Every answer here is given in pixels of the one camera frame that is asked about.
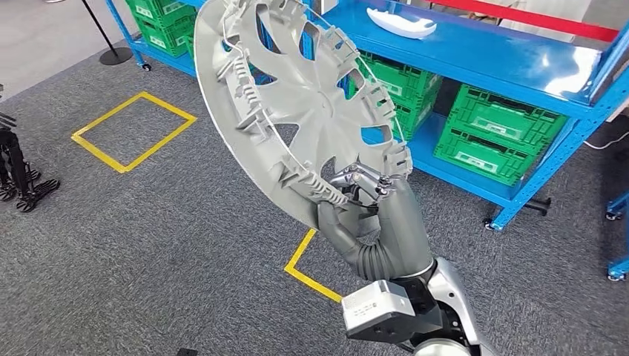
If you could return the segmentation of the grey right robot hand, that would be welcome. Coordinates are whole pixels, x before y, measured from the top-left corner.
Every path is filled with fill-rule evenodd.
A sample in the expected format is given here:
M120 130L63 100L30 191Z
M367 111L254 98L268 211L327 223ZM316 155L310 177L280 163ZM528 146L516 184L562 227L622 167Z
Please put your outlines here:
M373 244L358 240L340 220L342 208L322 201L317 206L319 231L336 252L365 280L411 280L426 285L435 270L418 199L406 177L382 174L354 163L332 179L335 187L357 186L375 204L363 208L357 221L376 216L380 233Z

